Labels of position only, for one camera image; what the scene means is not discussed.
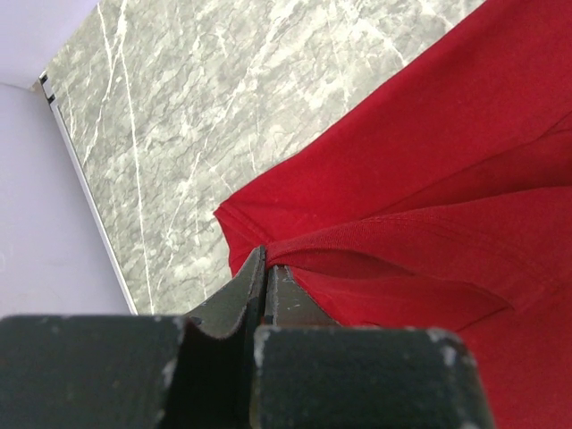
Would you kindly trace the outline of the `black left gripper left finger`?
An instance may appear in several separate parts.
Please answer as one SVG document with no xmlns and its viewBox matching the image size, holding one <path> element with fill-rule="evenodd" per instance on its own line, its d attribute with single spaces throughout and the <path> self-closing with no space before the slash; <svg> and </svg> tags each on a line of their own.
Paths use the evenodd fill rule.
<svg viewBox="0 0 572 429">
<path fill-rule="evenodd" d="M 265 250 L 186 315 L 1 321 L 4 428 L 246 428 Z"/>
</svg>

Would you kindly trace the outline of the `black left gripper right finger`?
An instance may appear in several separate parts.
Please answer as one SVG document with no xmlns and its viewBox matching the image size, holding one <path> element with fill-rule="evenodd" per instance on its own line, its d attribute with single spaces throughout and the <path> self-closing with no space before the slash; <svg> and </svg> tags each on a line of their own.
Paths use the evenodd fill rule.
<svg viewBox="0 0 572 429">
<path fill-rule="evenodd" d="M 492 428 L 475 358 L 441 328 L 342 327 L 295 282 L 268 274 L 254 336 L 255 428 Z"/>
</svg>

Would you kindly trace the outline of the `red t shirt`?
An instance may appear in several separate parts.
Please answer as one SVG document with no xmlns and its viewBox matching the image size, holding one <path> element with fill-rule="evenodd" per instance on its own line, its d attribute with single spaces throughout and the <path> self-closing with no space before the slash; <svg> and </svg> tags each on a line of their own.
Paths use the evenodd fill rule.
<svg viewBox="0 0 572 429">
<path fill-rule="evenodd" d="M 441 327 L 500 428 L 571 425 L 571 4 L 487 1 L 215 212 L 344 325 Z"/>
</svg>

